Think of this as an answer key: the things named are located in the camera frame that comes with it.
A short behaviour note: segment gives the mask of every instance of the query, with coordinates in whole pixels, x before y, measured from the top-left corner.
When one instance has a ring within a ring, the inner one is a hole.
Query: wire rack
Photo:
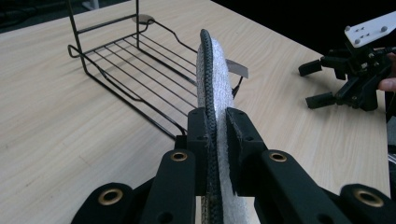
[[[138,0],[135,1],[134,14],[80,30],[76,26],[70,0],[65,1],[77,44],[67,46],[70,57],[80,58],[89,77],[164,134],[173,139],[177,135],[186,135],[188,113],[197,107],[197,51],[181,42],[174,31],[154,18],[139,14]],[[83,50],[83,35],[121,22],[132,24],[134,31]],[[150,36],[150,29],[157,29],[156,35]]]

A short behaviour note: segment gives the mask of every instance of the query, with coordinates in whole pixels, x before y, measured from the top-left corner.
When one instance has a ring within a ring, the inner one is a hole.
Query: gripper mount plate
[[[347,26],[346,37],[354,48],[367,45],[396,28],[396,11],[354,26]]]

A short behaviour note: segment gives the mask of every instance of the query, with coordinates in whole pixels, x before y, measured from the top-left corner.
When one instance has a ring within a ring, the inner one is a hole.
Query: bolt hole
[[[382,207],[384,205],[384,201],[370,191],[355,189],[353,194],[359,201],[372,207]]]
[[[165,213],[160,214],[158,216],[157,220],[160,223],[170,223],[173,220],[173,216],[172,216],[172,214],[165,212]]]
[[[101,205],[111,205],[117,203],[122,198],[122,191],[120,189],[106,189],[98,198]]]

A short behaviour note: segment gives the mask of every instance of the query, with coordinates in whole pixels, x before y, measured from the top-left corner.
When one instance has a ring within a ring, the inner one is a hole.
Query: wood grain
[[[308,109],[305,97],[343,85],[328,69],[299,76],[298,66],[318,53],[210,1],[140,5],[194,49],[200,30],[208,30],[228,59],[249,69],[235,107],[249,115],[269,148],[289,152],[334,193],[362,183],[389,195],[383,92],[373,112],[343,105]],[[131,10],[133,2],[122,3],[76,21],[87,27]],[[126,25],[86,35],[84,44],[129,34]],[[173,148],[169,137],[86,76],[80,60],[68,56],[68,44],[75,40],[67,18],[0,35],[1,223],[70,223],[94,189],[109,182],[139,186]]]

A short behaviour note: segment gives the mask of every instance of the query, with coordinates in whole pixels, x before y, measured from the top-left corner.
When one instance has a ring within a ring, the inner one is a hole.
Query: wooden table
[[[77,24],[111,20],[131,7],[80,14]],[[305,97],[344,84],[330,69],[299,76],[301,64],[320,57],[313,50],[207,0],[143,0],[140,12],[194,49],[206,29],[228,59],[246,66],[249,79],[235,107],[269,148],[289,152],[321,187],[338,194],[345,184],[361,183],[389,195],[383,92],[376,111],[311,110]],[[122,32],[100,30],[87,42]],[[68,44],[75,45],[68,18],[0,35],[1,223],[70,223],[94,189],[109,182],[139,186],[173,149],[172,139],[86,76]]]

